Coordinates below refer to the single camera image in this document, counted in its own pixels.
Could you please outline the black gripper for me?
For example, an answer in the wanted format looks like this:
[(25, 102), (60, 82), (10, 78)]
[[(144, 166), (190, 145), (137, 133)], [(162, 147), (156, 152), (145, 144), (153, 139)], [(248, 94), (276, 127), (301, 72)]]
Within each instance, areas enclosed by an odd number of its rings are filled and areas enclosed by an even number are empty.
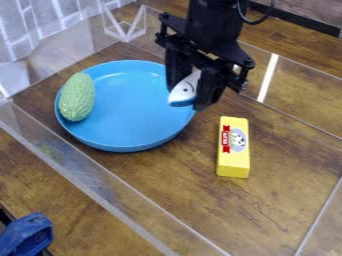
[(244, 24), (248, 0), (189, 0), (184, 18), (166, 12), (157, 17), (160, 31), (156, 44), (165, 50), (166, 89), (192, 73), (201, 71), (197, 80), (193, 109), (205, 110), (217, 102), (225, 88), (240, 92), (253, 59), (237, 44)]

